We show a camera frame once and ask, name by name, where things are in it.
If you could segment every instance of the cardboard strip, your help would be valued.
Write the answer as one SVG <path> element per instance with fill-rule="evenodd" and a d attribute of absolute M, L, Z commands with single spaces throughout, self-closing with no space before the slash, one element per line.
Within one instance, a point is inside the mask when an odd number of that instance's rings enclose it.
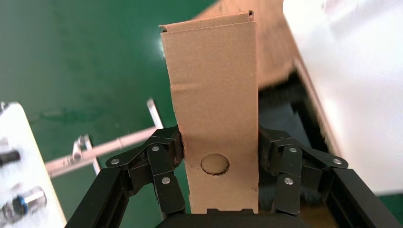
<path fill-rule="evenodd" d="M 167 32 L 161 37 L 184 144 L 192 213 L 209 208 L 257 213 L 256 23 L 248 11 L 224 17 L 185 22 L 185 30 L 174 28 L 179 23 L 165 25 Z M 224 174 L 203 170 L 201 162 L 210 154 L 228 160 Z M 219 158 L 209 170 L 225 164 Z"/>
<path fill-rule="evenodd" d="M 258 85 L 260 89 L 288 80 L 294 59 L 301 60 L 283 13 L 283 0 L 218 0 L 196 19 L 253 10 L 257 23 Z"/>

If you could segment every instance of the black frame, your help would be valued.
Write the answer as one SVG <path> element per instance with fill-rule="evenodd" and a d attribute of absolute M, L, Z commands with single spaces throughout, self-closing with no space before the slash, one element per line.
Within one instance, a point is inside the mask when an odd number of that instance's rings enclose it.
<path fill-rule="evenodd" d="M 185 214 L 185 201 L 173 171 L 183 159 L 178 127 L 155 133 L 142 145 L 110 158 L 97 175 L 66 228 L 119 227 L 129 197 L 152 183 L 163 222 L 157 227 L 307 227 L 295 215 L 300 210 L 301 186 L 325 195 L 339 227 L 401 228 L 396 218 L 346 160 L 299 143 L 286 132 L 259 127 L 259 164 L 277 177 L 273 214 L 251 210 L 208 210 Z M 287 184 L 290 178 L 293 184 Z"/>

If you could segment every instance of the brown cardboard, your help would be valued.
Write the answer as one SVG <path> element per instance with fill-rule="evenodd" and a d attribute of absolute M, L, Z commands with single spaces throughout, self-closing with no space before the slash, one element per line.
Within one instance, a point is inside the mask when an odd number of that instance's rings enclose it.
<path fill-rule="evenodd" d="M 244 10 L 252 10 L 257 23 L 259 88 L 286 81 L 294 59 L 301 57 L 284 17 L 283 0 L 218 0 L 196 19 Z"/>
<path fill-rule="evenodd" d="M 258 212 L 256 23 L 249 12 L 162 26 L 173 107 L 182 133 L 192 213 Z M 229 169 L 209 175 L 209 154 Z"/>

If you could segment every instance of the green floor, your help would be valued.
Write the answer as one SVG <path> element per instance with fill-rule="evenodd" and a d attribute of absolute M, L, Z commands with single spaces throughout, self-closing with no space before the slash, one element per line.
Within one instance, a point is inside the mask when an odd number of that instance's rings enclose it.
<path fill-rule="evenodd" d="M 164 125 L 173 126 L 158 25 L 191 19 L 213 2 L 2 0 L 0 100 L 22 104 L 45 162 L 70 154 L 81 134 L 97 145 L 152 126 L 149 97 Z M 176 174 L 187 195 L 184 168 Z M 53 179 L 67 219 L 94 178 L 89 166 Z M 402 206 L 396 210 L 402 214 Z M 131 199 L 121 227 L 159 221 L 146 186 Z"/>

